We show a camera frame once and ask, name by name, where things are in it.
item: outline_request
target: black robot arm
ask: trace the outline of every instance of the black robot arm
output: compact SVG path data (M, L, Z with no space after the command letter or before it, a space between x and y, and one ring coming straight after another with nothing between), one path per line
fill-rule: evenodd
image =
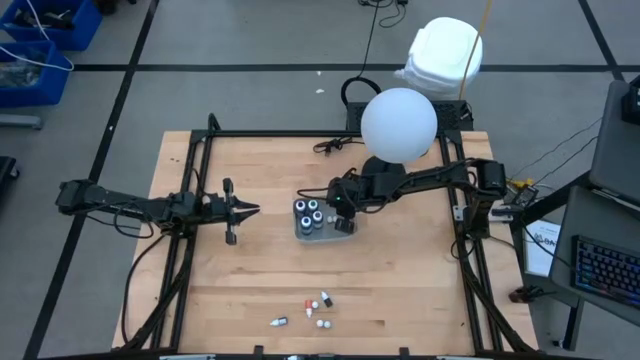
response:
M471 168L475 168L477 184L469 181ZM361 175L353 173L354 170L331 180L327 190L327 204L341 217L336 229L346 233L355 231L353 218L357 212L376 213L404 195L452 186L471 198L470 206L461 214L465 230L471 236L486 237L491 206L506 194L504 165L493 160L465 159L408 174L402 167Z
M56 200L58 210L65 215L102 211L154 223L163 232L185 233L192 225L227 223L226 242L236 244L234 226L240 225L260 211L259 206L238 200L233 195L233 183L223 180L225 197L192 192L169 194L155 199L111 191L90 180L73 180L60 185ZM235 209L247 209L236 212Z

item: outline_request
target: wooden table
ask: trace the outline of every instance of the wooden table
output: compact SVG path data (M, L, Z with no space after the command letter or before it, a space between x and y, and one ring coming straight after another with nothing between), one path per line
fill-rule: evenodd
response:
M492 158L486 133L463 133L463 138L468 157ZM165 133L150 197L179 191L188 139L188 132ZM449 254L454 235L446 190L403 197L379 214L358 214L359 231L349 241L298 242L291 214L296 190L326 187L331 178L360 168L371 156L361 145L347 145L330 157L311 150L325 140L214 139L206 191L221 193L222 179L230 177L237 196L262 210L236 228L236 246L225 244L224 224L199 228L179 351L251 353L263 345L272 354L393 355L399 347L409 347L414 355L473 354L460 266ZM436 141L407 168L438 165ZM492 224L491 232L511 241L507 225ZM141 240L136 256L151 241ZM136 270L129 334L157 302L168 244L151 251ZM513 249L490 240L484 245L496 304L522 338L537 347L528 306L507 297L522 285ZM332 308L322 305L321 290L332 296ZM305 315L305 299L320 301L312 320ZM486 316L479 302L478 307L489 348ZM269 326L281 316L289 318L289 325ZM163 344L168 344L172 317L173 309ZM317 319L331 320L333 328L317 328ZM120 344L116 331L114 345Z

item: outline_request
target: computer keyboard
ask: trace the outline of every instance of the computer keyboard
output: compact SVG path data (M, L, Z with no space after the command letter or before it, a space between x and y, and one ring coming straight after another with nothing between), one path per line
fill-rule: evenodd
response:
M640 309L640 255L576 235L571 285Z

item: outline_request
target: white lamp shade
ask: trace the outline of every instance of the white lamp shade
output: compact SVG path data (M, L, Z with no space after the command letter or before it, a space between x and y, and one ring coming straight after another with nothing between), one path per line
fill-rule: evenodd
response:
M429 150L437 130L433 105L412 89L385 90L362 114L362 139L367 149L389 163L417 160Z

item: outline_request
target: blue bin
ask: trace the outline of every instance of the blue bin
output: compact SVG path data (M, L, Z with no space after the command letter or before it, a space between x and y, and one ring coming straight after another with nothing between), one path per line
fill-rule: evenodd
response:
M0 44L0 46L18 56L30 54L35 50L47 54L47 64L58 65L63 68L70 66L67 59L56 50L56 45L51 41L10 43ZM7 61L15 61L15 59L0 51L0 62ZM0 107L57 104L60 102L68 77L68 71L43 67L38 82L33 86L0 88Z
M93 5L92 0L31 0L31 4L38 11L39 9L63 12L68 9L76 11L73 17L73 30L47 29L45 32L56 43L60 50L85 50L89 47L93 35L98 30L102 15ZM45 40L37 27L26 28L11 25L18 10L28 11L31 8L26 0L14 0L7 8L2 18L0 18L0 29L5 30L16 41L37 41Z

